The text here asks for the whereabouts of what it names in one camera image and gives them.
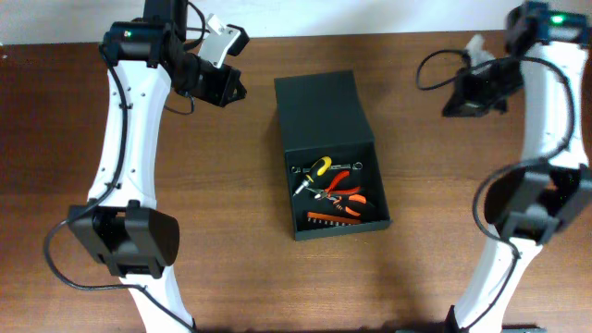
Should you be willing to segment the yellow black stubby screwdriver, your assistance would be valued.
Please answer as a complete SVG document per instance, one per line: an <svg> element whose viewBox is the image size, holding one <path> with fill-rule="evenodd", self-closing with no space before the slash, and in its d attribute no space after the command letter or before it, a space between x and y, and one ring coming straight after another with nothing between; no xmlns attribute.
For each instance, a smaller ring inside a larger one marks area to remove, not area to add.
<svg viewBox="0 0 592 333"><path fill-rule="evenodd" d="M311 168L304 173L304 178L299 187L293 193L294 196L300 194L304 189L308 188L318 178L323 176L331 167L332 159L329 156L323 156L318 159Z"/></svg>

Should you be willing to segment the silver ring wrench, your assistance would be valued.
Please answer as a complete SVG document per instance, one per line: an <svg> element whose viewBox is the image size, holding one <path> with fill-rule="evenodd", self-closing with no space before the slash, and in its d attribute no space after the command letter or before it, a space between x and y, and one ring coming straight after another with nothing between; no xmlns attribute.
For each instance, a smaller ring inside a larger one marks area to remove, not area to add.
<svg viewBox="0 0 592 333"><path fill-rule="evenodd" d="M363 169L363 163L362 162L356 162L353 164L338 164L338 165L331 165L328 169L329 170L344 170L344 169L350 169L350 170L362 170ZM307 173L310 171L310 168L301 168L299 166L292 166L290 168L290 172L292 174L298 174L298 173Z"/></svg>

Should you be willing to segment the red handled side cutters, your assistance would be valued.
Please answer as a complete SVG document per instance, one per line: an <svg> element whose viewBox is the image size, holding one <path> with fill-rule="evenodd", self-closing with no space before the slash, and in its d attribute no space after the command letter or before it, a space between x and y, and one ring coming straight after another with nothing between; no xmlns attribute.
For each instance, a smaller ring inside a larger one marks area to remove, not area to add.
<svg viewBox="0 0 592 333"><path fill-rule="evenodd" d="M340 196L354 195L359 193L362 188L360 186L353 187L350 189L341 188L340 184L350 177L351 172L349 170L340 171L331 181L328 187L324 189L312 189L309 191L314 193L316 200L328 199L336 200Z"/></svg>

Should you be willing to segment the dark green box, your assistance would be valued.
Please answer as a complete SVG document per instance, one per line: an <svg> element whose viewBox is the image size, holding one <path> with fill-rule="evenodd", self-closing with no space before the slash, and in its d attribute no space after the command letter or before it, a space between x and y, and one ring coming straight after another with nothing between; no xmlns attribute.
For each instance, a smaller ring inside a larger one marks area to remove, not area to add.
<svg viewBox="0 0 592 333"><path fill-rule="evenodd" d="M286 162L293 234L296 241L376 231L388 228L392 219L376 156L375 136L360 102L352 71L337 71L274 79L281 140ZM328 170L300 194L293 193L304 172L292 174L291 167L311 168L321 157L332 165L363 163L362 170L349 170L341 188L360 186L360 194L374 206L361 217L336 209L328 199L316 200L312 189L324 189L339 173ZM361 221L360 225L331 227L307 221L316 212Z"/></svg>

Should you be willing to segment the orange black long-nose pliers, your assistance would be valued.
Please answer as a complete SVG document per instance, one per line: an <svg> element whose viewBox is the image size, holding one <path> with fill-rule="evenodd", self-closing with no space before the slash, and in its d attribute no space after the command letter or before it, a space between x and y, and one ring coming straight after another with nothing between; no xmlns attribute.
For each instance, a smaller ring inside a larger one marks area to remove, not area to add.
<svg viewBox="0 0 592 333"><path fill-rule="evenodd" d="M329 196L327 199L336 209L349 216L361 217L374 210L374 206L361 194Z"/></svg>

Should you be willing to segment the orange screwdriver bit holder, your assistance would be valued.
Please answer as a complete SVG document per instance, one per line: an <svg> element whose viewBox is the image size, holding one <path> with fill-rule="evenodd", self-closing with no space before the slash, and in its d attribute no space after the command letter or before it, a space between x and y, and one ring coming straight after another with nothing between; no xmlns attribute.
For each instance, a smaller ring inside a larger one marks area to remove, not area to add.
<svg viewBox="0 0 592 333"><path fill-rule="evenodd" d="M355 226L361 224L361 221L358 219L332 216L316 212L307 212L306 218L308 222L331 227Z"/></svg>

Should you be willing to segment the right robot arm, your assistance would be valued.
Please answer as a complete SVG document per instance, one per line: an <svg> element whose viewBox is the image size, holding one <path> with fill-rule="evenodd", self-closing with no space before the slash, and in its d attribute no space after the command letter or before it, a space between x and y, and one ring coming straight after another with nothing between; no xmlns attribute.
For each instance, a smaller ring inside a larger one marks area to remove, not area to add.
<svg viewBox="0 0 592 333"><path fill-rule="evenodd" d="M487 241L465 293L447 314L448 332L499 332L528 265L591 202L591 169L582 140L581 97L590 27L582 14L526 1L506 18L507 55L496 58L475 36L444 117L505 112L524 93L520 160L478 187L473 216Z"/></svg>

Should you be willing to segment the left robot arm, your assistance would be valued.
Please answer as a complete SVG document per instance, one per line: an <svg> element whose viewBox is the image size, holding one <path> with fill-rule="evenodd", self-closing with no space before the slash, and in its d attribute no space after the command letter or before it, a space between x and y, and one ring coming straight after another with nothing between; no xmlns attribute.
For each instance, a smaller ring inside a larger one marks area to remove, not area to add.
<svg viewBox="0 0 592 333"><path fill-rule="evenodd" d="M192 332L194 320L174 272L179 223L157 210L154 168L167 97L225 106L246 95L227 65L250 38L215 15L187 38L187 1L148 1L139 18L115 22L99 51L107 67L109 104L98 170L84 205L68 211L70 231L91 258L130 291L149 332Z"/></svg>

